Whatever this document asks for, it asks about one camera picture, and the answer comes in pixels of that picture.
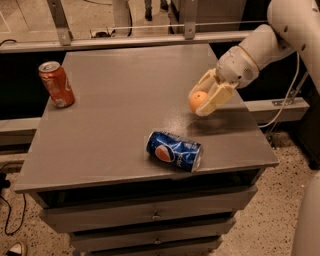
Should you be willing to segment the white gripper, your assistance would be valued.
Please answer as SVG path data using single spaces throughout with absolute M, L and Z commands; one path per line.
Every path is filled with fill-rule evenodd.
M 233 46 L 220 57 L 216 69 L 209 69 L 201 77 L 189 92 L 188 98 L 196 92 L 205 92 L 207 99 L 195 113 L 208 116 L 232 98 L 236 86 L 247 87 L 258 75 L 259 68 L 249 54 L 242 47 Z

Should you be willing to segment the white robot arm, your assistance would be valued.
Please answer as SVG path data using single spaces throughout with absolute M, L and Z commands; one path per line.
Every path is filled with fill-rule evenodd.
M 318 0 L 271 0 L 267 24 L 230 48 L 190 91 L 207 97 L 194 113 L 208 116 L 248 86 L 270 63 L 292 52 L 320 91 L 320 11 Z M 301 203 L 291 256 L 320 256 L 320 172 L 308 184 Z

